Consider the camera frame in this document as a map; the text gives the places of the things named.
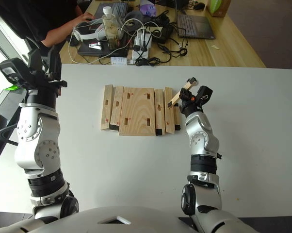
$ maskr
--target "laptop keyboard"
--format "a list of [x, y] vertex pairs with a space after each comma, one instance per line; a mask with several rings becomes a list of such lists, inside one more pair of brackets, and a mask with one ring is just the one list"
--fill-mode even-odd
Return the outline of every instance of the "laptop keyboard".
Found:
[[[186, 29], [186, 35], [197, 35], [194, 23], [188, 15], [178, 15], [178, 22], [181, 28]], [[182, 29], [178, 30], [182, 34], [185, 34], [185, 31]]]
[[113, 3], [112, 6], [113, 14], [117, 12], [117, 9], [119, 9], [119, 12], [122, 14], [122, 17], [124, 17], [127, 11], [127, 5], [128, 4], [126, 2]]

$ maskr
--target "computer mouse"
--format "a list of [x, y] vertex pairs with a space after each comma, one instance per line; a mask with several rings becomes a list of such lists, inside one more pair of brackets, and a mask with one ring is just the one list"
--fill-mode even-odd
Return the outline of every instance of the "computer mouse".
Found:
[[202, 3], [202, 2], [200, 2], [200, 3], [196, 4], [196, 5], [194, 5], [194, 9], [195, 9], [195, 10], [203, 10], [204, 8], [205, 8], [205, 4]]

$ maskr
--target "plastic bottle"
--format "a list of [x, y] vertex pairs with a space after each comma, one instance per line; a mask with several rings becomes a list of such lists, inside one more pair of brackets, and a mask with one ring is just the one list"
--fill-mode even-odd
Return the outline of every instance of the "plastic bottle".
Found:
[[118, 35], [118, 22], [116, 16], [112, 14], [112, 8], [110, 6], [103, 7], [102, 16], [106, 38], [110, 50], [114, 50], [120, 46], [119, 35]]

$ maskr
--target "desk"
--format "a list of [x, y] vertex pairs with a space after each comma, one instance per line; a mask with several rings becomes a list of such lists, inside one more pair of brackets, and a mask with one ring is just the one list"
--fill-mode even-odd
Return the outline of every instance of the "desk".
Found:
[[[88, 7], [88, 12], [94, 14], [101, 2], [104, 1], [92, 1]], [[139, 1], [137, 0], [129, 3], [131, 6], [137, 6]], [[170, 21], [175, 21], [175, 10], [173, 8], [156, 5], [156, 9], [157, 15], [165, 10], [169, 10], [168, 16]], [[189, 15], [206, 16], [210, 21], [216, 39], [188, 39], [188, 54], [185, 57], [172, 58], [170, 62], [161, 64], [161, 66], [265, 67], [261, 59], [228, 15], [221, 18], [210, 16], [207, 10], [186, 10], [186, 12]], [[176, 33], [173, 33], [172, 37], [177, 41], [182, 40]], [[211, 47], [212, 45], [216, 45], [220, 49], [214, 49]], [[166, 46], [170, 49], [178, 50], [177, 45], [171, 40], [167, 42]], [[69, 47], [66, 42], [60, 52], [62, 64], [74, 64], [69, 57], [67, 49], [70, 49], [71, 56], [76, 62], [87, 63], [87, 61], [91, 62], [97, 59], [96, 57], [85, 56], [87, 59], [86, 61], [77, 54], [76, 48]], [[153, 44], [150, 50], [150, 57], [154, 56], [159, 57], [163, 61], [168, 58], [168, 55], [162, 54], [162, 50], [160, 50], [156, 44]], [[103, 58], [102, 62], [105, 63], [109, 60], [108, 58]]]
[[[104, 85], [168, 85], [176, 93], [192, 76], [214, 90], [204, 110], [223, 155], [217, 162], [223, 209], [238, 217], [292, 216], [292, 70], [230, 67], [63, 65], [61, 169], [81, 211], [139, 205], [183, 215], [190, 169], [184, 116], [182, 130], [165, 136], [99, 129]], [[7, 145], [0, 157], [0, 211], [30, 213], [30, 189], [14, 151]]]

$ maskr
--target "power adapter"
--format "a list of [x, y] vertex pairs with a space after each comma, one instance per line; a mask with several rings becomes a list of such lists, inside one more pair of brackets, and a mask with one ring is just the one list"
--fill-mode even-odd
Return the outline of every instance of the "power adapter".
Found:
[[153, 33], [153, 35], [155, 36], [160, 36], [159, 38], [153, 36], [152, 39], [154, 42], [164, 44], [170, 38], [173, 30], [174, 30], [174, 27], [171, 24], [168, 24], [162, 28], [161, 36], [160, 36], [160, 33], [158, 32]]

